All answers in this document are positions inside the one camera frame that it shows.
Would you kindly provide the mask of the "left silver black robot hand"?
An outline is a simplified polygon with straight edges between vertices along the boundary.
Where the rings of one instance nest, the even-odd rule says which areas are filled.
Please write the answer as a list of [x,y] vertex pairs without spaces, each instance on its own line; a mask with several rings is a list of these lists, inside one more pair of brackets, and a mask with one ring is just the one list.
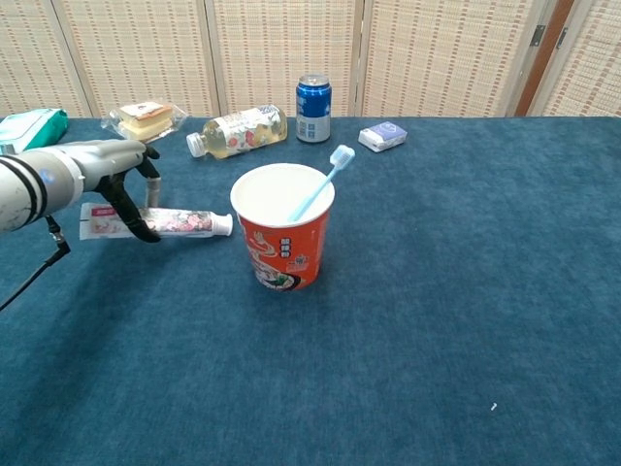
[[160,157],[155,149],[139,141],[110,139],[69,143],[61,145],[60,150],[80,167],[83,189],[101,194],[136,238],[146,243],[160,241],[124,187],[132,169],[148,181],[161,179],[152,163]]

